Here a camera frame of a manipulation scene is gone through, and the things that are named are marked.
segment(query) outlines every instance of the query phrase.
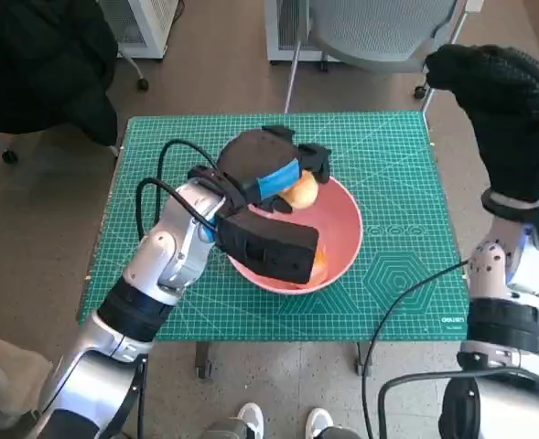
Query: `grid lines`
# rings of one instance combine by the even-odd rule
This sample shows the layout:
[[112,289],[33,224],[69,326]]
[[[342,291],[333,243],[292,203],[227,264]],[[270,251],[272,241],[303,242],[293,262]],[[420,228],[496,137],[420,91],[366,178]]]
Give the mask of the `grid lines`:
[[[365,228],[356,263],[335,284],[305,296],[282,296],[248,283],[213,250],[160,340],[357,341],[369,339],[385,307],[406,287],[458,261],[436,162],[422,113],[303,113],[135,117],[128,124],[102,229],[92,256],[81,318],[100,305],[136,244],[135,186],[154,176],[159,151],[184,138],[213,156],[238,133],[268,124],[296,131],[296,143],[332,150],[332,175],[356,198]],[[168,152],[164,179],[182,184],[202,158],[182,145]],[[145,226],[155,190],[144,194]],[[386,340],[460,340],[467,294],[455,271],[400,306]]]

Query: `table leg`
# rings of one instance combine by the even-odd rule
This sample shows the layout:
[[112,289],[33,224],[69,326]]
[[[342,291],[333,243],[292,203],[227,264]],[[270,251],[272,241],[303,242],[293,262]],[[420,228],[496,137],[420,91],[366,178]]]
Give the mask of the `table leg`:
[[366,361],[367,352],[369,351],[370,346],[371,346],[370,341],[367,341],[367,342],[357,341],[357,358],[354,363],[354,366],[355,366],[357,375],[359,375],[360,377],[362,376],[362,371],[365,367],[367,368],[367,377],[371,376],[372,359],[369,359],[369,364],[366,364],[366,365],[364,364]]
[[210,361],[210,342],[196,342],[196,376],[200,380],[212,380],[212,362]]

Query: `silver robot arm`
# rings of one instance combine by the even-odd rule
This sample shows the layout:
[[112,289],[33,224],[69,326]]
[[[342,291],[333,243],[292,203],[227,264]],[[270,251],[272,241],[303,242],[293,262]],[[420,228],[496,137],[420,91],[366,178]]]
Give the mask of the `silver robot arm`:
[[[207,220],[224,199],[195,180],[177,192]],[[157,330],[202,275],[214,239],[170,198],[123,276],[92,311],[41,394],[41,416],[26,436],[98,438],[120,432],[140,385],[138,362]]]
[[[539,375],[539,237],[530,225],[494,217],[469,259],[464,370],[500,366]],[[446,438],[539,437],[539,386],[517,376],[452,380],[440,432]]]

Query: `pink bowl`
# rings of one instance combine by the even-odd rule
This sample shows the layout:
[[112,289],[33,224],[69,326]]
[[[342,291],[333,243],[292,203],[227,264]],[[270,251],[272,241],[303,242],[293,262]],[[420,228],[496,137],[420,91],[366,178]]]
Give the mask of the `pink bowl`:
[[276,220],[295,222],[316,228],[319,233],[318,247],[325,249],[328,259],[328,277],[322,284],[311,288],[298,288],[289,282],[255,274],[229,257],[232,265],[240,274],[265,290],[291,295],[313,293],[336,282],[345,274],[361,249],[361,212],[350,192],[333,177],[326,185],[320,185],[316,202],[307,209],[295,210],[290,215],[269,214],[255,208],[251,208],[251,210]]

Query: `sneaker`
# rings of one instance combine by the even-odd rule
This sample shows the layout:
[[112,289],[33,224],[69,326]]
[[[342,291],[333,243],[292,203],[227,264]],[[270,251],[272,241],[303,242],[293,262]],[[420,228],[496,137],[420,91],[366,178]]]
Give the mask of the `sneaker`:
[[263,439],[263,412],[261,412],[261,408],[257,404],[247,402],[239,410],[239,414],[236,417],[245,421],[249,428],[253,430],[254,439]]
[[306,421],[306,439],[314,439],[322,431],[334,426],[332,416],[324,409],[314,409],[310,412]]

